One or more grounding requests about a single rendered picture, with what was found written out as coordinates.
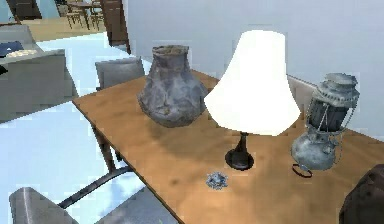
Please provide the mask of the grey old clay vase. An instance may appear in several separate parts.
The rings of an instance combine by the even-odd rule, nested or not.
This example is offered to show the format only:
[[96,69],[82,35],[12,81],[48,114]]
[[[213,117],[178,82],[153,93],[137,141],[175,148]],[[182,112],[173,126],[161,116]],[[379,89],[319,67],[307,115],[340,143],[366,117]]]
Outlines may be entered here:
[[191,73],[188,51],[184,45],[153,47],[149,74],[137,94],[143,113],[167,128],[188,126],[206,109],[208,90]]

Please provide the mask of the brown wooden table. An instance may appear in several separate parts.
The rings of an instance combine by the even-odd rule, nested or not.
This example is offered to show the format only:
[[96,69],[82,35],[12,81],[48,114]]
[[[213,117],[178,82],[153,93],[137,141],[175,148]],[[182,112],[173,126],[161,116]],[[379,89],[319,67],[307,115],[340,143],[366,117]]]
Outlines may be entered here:
[[[255,159],[248,171],[224,156],[239,141],[202,114],[187,127],[164,128],[142,113],[139,78],[74,100],[90,122],[107,166],[118,152],[180,224],[338,224],[345,196],[374,165],[384,163],[384,142],[346,131],[342,157],[328,171],[304,179],[291,169],[290,147],[304,131],[298,119],[277,137],[251,135]],[[214,190],[207,175],[222,172],[228,186]]]

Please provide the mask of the white shade table lamp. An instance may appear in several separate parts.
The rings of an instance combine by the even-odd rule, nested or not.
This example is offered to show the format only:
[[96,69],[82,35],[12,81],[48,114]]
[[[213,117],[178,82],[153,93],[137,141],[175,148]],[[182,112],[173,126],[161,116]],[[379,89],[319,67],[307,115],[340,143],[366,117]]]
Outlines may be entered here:
[[247,151],[247,136],[277,136],[300,115],[286,74],[285,36],[264,30],[242,33],[224,75],[204,103],[219,126],[240,133],[237,146],[225,155],[227,165],[250,169],[254,159]]

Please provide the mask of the small grey spiky object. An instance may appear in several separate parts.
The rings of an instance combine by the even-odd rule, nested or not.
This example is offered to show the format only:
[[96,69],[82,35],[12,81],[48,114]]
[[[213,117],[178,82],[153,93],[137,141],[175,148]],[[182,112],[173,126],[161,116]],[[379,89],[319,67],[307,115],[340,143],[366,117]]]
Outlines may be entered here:
[[207,175],[206,185],[214,190],[222,190],[228,186],[228,177],[222,172],[213,172]]

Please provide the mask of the dark brown wooden door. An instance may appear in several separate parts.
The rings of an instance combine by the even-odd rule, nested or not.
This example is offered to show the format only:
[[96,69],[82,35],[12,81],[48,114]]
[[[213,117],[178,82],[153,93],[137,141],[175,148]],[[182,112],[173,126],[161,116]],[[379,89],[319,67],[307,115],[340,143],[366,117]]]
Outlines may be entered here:
[[122,0],[101,0],[101,7],[109,45],[124,45],[131,53]]

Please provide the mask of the grey metal oil lantern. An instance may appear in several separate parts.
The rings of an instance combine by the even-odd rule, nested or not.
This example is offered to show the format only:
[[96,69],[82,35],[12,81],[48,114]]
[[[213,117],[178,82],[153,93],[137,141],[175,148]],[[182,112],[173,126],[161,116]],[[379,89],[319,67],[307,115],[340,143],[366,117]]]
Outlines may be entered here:
[[357,107],[360,93],[355,76],[328,73],[313,91],[306,113],[306,131],[294,140],[292,171],[311,178],[313,170],[328,170],[337,163],[336,139],[342,136]]

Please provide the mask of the brown dining table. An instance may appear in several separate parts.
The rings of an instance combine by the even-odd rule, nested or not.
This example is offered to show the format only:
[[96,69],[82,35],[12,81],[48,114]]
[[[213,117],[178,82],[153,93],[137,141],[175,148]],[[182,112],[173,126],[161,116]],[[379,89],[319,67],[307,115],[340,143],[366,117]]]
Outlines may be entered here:
[[68,2],[67,5],[68,5],[70,10],[72,10],[73,8],[77,8],[82,12],[87,29],[90,29],[87,10],[92,9],[92,8],[100,8],[101,7],[101,5],[98,1],[96,1],[96,2]]

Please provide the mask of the brown dining chair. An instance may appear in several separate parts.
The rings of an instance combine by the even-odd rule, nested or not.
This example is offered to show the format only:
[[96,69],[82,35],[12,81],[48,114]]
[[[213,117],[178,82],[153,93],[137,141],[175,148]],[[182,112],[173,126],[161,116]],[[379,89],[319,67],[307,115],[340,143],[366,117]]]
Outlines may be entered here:
[[75,24],[82,26],[81,13],[79,10],[73,9],[68,4],[58,4],[57,8],[59,15],[67,19],[70,28],[73,28]]

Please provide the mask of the grey sofa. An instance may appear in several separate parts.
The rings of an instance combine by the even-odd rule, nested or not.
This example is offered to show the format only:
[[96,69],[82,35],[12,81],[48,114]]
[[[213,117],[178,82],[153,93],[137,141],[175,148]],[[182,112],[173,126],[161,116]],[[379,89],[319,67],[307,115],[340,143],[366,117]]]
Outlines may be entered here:
[[27,25],[0,26],[0,45],[15,41],[35,53],[0,57],[0,124],[78,97],[64,49],[44,51]]

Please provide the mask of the dark brown round object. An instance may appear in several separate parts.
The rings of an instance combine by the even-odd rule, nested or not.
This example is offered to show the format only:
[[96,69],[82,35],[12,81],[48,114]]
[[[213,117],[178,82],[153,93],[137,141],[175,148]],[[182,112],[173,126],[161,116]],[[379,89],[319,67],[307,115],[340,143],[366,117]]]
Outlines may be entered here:
[[384,164],[367,171],[347,194],[339,224],[384,224]]

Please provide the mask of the dark blue flat cushion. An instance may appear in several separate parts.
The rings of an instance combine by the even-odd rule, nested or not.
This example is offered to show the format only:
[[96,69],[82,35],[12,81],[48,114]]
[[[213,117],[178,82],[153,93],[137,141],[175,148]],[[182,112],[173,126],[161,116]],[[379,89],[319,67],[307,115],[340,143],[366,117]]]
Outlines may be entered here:
[[19,41],[0,43],[0,58],[19,50],[23,50],[23,46]]

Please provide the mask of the dark brown cabinet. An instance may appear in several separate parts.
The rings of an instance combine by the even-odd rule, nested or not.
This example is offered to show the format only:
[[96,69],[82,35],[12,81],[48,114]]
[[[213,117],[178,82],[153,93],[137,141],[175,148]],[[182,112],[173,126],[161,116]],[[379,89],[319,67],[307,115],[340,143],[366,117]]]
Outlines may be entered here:
[[19,20],[41,19],[36,0],[6,0],[13,16]]

